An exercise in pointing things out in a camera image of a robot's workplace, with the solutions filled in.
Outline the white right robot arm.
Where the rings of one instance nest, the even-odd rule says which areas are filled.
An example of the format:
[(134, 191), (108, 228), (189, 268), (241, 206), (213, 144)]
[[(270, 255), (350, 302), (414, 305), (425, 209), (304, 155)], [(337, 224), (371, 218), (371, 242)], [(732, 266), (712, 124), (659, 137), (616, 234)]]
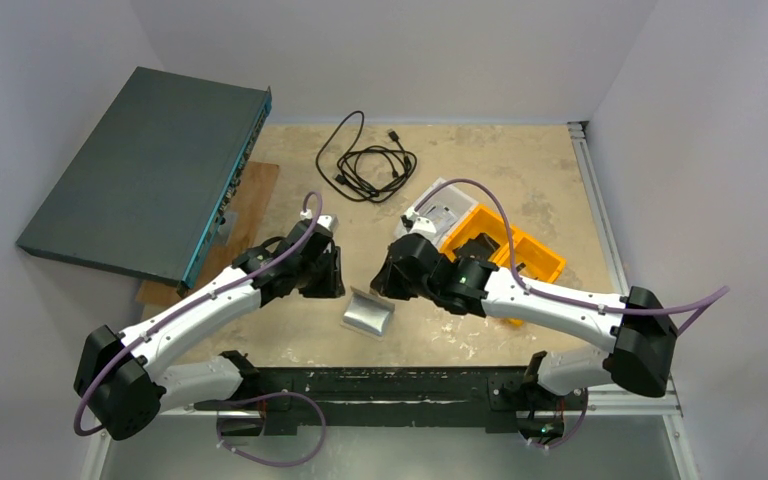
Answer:
[(554, 395), (614, 383), (637, 395), (665, 395), (678, 329), (650, 290), (590, 293), (541, 281), (487, 260), (449, 259), (418, 234), (390, 244), (371, 280), (376, 294), (422, 297), (456, 315), (520, 319), (586, 342), (535, 356), (533, 381)]

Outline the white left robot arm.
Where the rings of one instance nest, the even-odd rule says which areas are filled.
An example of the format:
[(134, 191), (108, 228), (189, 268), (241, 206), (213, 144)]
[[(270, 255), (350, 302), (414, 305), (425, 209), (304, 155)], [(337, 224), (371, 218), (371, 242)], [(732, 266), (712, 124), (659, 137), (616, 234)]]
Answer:
[(73, 384), (79, 406), (73, 430), (101, 430), (127, 439), (159, 413), (187, 404), (231, 399), (243, 385), (239, 353), (176, 366), (193, 346), (230, 321), (298, 291), (305, 298), (345, 293), (337, 219), (302, 219), (285, 237), (274, 237), (238, 255), (214, 279), (161, 313), (116, 332), (103, 325), (85, 339)]

